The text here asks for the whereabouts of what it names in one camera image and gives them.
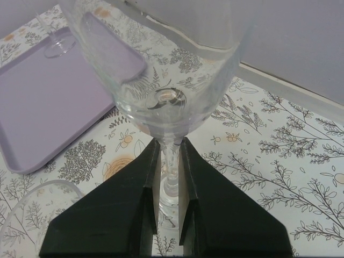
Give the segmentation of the clear stemmed wine glass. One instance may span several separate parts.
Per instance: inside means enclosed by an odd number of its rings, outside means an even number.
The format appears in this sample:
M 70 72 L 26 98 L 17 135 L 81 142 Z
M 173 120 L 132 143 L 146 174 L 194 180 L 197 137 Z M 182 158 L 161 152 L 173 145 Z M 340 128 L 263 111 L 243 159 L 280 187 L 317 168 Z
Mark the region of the clear stemmed wine glass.
M 51 42 L 46 46 L 44 50 L 44 56 L 48 59 L 57 58 L 68 51 L 70 51 L 76 44 L 76 40 L 74 39 L 71 33 L 65 33 L 61 37 L 58 37 L 43 21 L 43 19 L 39 16 L 39 14 L 35 11 L 35 17 L 40 23 L 40 25 L 44 28 L 46 33 L 48 34 Z

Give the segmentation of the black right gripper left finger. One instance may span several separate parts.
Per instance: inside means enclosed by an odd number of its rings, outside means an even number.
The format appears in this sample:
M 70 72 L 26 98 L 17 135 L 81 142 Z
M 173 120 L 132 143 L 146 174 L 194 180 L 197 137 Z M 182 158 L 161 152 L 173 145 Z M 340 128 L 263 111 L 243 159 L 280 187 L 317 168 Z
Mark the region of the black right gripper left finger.
M 160 144 L 55 217 L 40 257 L 151 257 L 160 199 Z

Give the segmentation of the tall clear champagne flute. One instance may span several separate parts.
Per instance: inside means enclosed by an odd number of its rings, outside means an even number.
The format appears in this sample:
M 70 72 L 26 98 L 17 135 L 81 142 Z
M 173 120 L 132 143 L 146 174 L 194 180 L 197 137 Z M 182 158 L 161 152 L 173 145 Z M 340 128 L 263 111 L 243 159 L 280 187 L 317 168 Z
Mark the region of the tall clear champagne flute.
M 117 108 L 155 138 L 166 172 L 160 225 L 178 229 L 182 139 L 216 109 L 239 66 L 261 1 L 59 1 Z

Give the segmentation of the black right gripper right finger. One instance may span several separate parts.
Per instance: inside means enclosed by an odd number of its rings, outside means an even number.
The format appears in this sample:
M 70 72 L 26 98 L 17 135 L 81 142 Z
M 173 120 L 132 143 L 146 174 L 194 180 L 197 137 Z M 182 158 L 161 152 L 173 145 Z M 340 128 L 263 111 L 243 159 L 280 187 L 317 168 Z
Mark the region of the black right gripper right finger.
M 186 257 L 290 257 L 285 226 L 182 140 L 179 244 Z

